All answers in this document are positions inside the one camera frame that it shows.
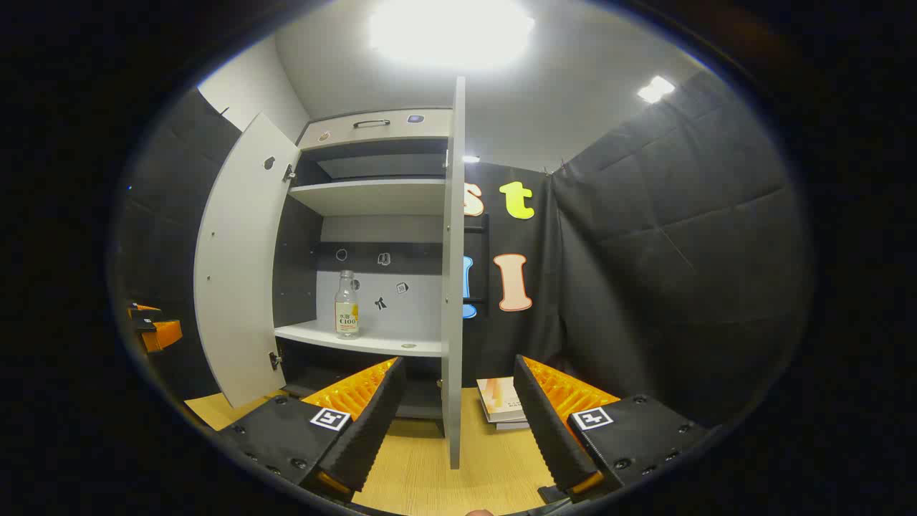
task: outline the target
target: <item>ceiling light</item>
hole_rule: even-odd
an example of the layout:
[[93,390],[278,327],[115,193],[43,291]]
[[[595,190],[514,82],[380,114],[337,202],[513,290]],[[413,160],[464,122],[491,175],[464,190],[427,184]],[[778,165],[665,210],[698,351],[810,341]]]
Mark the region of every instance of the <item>ceiling light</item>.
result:
[[659,99],[662,98],[662,93],[653,86],[640,88],[640,91],[636,92],[636,94],[640,95],[640,98],[646,100],[650,104],[658,102]]
[[649,82],[649,85],[653,86],[653,88],[660,92],[662,95],[675,91],[675,86],[673,86],[672,83],[663,79],[662,77],[659,77],[658,75],[653,77],[653,80]]
[[522,52],[534,24],[509,0],[389,0],[370,17],[370,46],[401,62],[491,68]]

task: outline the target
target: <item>white wall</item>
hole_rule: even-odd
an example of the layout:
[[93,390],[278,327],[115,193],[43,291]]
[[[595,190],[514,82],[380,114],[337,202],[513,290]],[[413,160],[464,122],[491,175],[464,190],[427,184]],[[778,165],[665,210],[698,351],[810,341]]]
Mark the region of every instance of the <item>white wall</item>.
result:
[[197,86],[201,95],[239,130],[264,111],[290,141],[296,142],[309,115],[293,91],[277,57],[273,35],[252,45]]

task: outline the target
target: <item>letter cutout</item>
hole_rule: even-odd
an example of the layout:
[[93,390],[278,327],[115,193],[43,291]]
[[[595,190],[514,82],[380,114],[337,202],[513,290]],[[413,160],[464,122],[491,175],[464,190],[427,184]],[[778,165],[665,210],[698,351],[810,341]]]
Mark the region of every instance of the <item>letter cutout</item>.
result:
[[500,193],[506,194],[506,211],[517,219],[530,219],[535,215],[533,208],[525,207],[525,197],[532,196],[532,190],[522,186],[522,182],[513,181],[500,187]]
[[500,267],[503,280],[500,309],[504,312],[517,312],[531,308],[532,299],[525,294],[525,279],[522,276],[522,266],[528,259],[522,254],[501,254],[495,256],[493,262]]
[[481,189],[477,185],[471,183],[465,184],[465,201],[463,206],[465,207],[465,215],[471,217],[477,217],[481,213],[484,213],[484,203],[479,199],[481,197]]
[[[474,265],[474,261],[471,260],[468,256],[465,256],[462,258],[462,264],[465,266],[465,273],[464,273],[465,274],[465,286],[462,288],[462,296],[471,297],[471,293],[469,292],[469,289],[468,289],[468,271],[471,268],[471,266]],[[474,308],[472,305],[462,305],[461,306],[461,318],[471,319],[472,317],[476,315],[478,315],[477,308]]]

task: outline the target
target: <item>wooden table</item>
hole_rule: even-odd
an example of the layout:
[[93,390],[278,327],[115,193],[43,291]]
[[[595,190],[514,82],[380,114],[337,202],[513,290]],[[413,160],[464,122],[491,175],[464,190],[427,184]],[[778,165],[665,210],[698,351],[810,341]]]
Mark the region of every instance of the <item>wooden table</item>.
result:
[[[215,430],[248,414],[276,391],[233,409],[222,394],[185,403]],[[484,420],[478,391],[462,389],[461,468],[448,467],[446,440],[433,421],[396,419],[354,503],[408,516],[506,514],[544,505],[537,489],[552,486],[532,432],[497,432]]]

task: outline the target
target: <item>white shelf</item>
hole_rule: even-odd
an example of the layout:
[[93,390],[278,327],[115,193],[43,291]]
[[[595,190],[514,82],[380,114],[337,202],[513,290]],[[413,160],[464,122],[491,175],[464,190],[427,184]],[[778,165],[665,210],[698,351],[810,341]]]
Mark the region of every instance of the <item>white shelf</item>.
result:
[[[374,334],[372,328],[369,328],[361,329],[360,336],[351,341],[337,337],[333,322],[320,324],[317,320],[275,328],[274,335],[292,341],[315,344],[316,346],[364,353],[395,354],[400,356],[442,356],[443,354],[440,341],[433,338],[382,337]],[[403,347],[405,344],[413,344],[414,347],[405,348]]]
[[442,217],[445,179],[378,179],[297,186],[290,196],[323,217],[437,215]]

